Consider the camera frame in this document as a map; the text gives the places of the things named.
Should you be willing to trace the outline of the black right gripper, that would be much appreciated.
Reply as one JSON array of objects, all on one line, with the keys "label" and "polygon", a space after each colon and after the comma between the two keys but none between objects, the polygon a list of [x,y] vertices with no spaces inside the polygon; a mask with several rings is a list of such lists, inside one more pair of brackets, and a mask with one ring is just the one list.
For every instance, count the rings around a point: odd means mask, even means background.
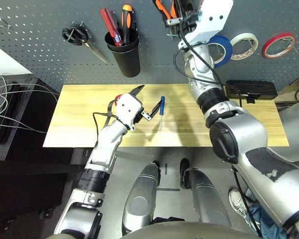
[{"label": "black right gripper", "polygon": [[199,4],[199,0],[173,0],[170,17],[165,21],[165,26],[177,26],[185,17],[196,12]]}]

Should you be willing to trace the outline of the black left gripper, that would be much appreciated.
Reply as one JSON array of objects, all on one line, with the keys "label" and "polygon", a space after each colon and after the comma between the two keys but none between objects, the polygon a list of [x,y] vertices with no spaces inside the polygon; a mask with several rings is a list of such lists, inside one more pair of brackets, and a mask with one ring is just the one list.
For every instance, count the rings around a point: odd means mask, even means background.
[{"label": "black left gripper", "polygon": [[[132,89],[129,94],[132,95],[133,97],[136,97],[137,94],[144,88],[144,85],[137,86],[136,88]],[[138,112],[137,115],[135,116],[133,123],[137,124],[141,121],[142,118],[145,118],[147,121],[151,121],[151,118],[153,118],[157,112],[160,110],[160,106],[162,104],[162,101],[159,101],[155,107],[152,109],[152,112],[150,115],[148,115],[146,112]]]}]

